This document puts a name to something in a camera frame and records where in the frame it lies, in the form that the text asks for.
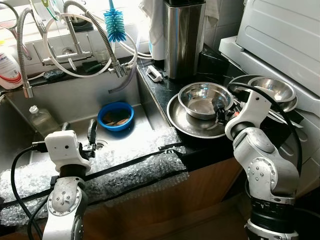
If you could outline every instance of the black countertop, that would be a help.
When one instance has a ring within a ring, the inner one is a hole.
[[[141,71],[146,71],[149,65],[154,65],[152,60],[138,60]],[[165,75],[163,67],[154,67]],[[233,78],[246,75],[233,64],[229,63],[224,57],[212,51],[209,47],[204,46],[200,53],[197,74],[190,78],[181,80],[171,80],[166,77],[161,82],[153,82],[149,77],[144,80],[151,89],[161,109],[167,116],[167,105],[170,99],[175,96],[182,87],[195,82],[211,82],[226,86]],[[299,123],[302,119],[295,111],[291,112],[291,118]],[[271,142],[278,148],[290,135],[286,125],[266,118],[261,129],[266,133]],[[178,135],[186,146],[187,155],[182,159],[188,171],[194,171],[211,164],[232,158],[233,146],[226,136],[214,139],[203,139],[189,136],[177,130]]]

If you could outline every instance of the stainless steel sink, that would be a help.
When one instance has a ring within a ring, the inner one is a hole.
[[[77,134],[78,141],[86,144],[89,120],[96,118],[102,106],[116,101],[125,101],[134,108],[134,121],[130,128],[111,132],[98,125],[97,145],[105,147],[108,143],[122,144],[137,141],[137,136],[145,131],[169,127],[161,107],[149,91],[148,86],[137,71],[123,90],[108,93],[124,79],[115,74],[103,73],[94,78],[75,78],[62,82],[33,87],[34,98],[24,98],[23,92],[13,91],[0,100],[0,172],[9,169],[16,154],[29,147],[41,136],[30,125],[29,108],[37,105],[46,108],[59,124],[70,123],[71,130]],[[33,152],[22,157],[18,166],[47,161],[49,155]]]

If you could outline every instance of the white bottle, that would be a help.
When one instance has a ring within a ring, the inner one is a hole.
[[[54,120],[46,109],[38,109],[36,105],[30,107],[30,122],[37,131],[45,138],[48,134],[60,131],[59,124]]]
[[[4,47],[0,40],[0,85],[5,89],[15,89],[22,85],[20,67],[17,61]]]

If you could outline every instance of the blue brush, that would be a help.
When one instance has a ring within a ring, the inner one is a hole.
[[[110,11],[106,11],[104,16],[104,23],[108,33],[110,42],[120,42],[126,40],[124,16],[122,11],[118,11],[114,7],[112,0],[109,0]]]

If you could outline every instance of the blue plastic bowl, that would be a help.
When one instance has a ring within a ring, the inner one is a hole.
[[[127,122],[125,122],[124,124],[119,125],[119,126],[109,126],[109,125],[104,124],[103,117],[108,112],[111,112],[114,110],[121,110],[121,109],[125,109],[130,113],[130,118]],[[103,108],[101,108],[101,110],[98,113],[97,118],[98,118],[98,123],[102,127],[104,127],[105,129],[108,129],[110,131],[113,131],[113,132],[118,132],[118,131],[122,131],[122,130],[126,129],[127,127],[129,127],[130,123],[132,122],[132,119],[134,118],[134,115],[135,115],[135,111],[131,105],[129,105],[126,102],[117,101],[117,102],[109,103],[109,104],[105,105]]]

